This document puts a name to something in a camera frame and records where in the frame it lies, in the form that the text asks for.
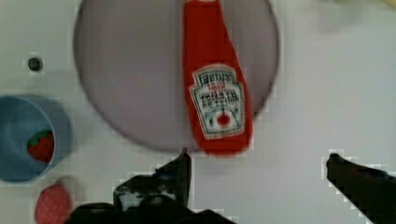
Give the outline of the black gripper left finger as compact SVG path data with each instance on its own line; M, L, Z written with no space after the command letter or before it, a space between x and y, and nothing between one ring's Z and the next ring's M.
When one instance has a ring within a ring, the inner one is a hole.
M187 206L191 188L191 156L187 149L152 175L135 175L113 191L113 203L122 211L137 207L149 196L164 196Z

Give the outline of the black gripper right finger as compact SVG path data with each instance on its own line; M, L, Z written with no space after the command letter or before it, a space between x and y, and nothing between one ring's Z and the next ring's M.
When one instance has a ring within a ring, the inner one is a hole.
M373 224L395 224L396 182L387 172L348 161L332 153L327 179Z

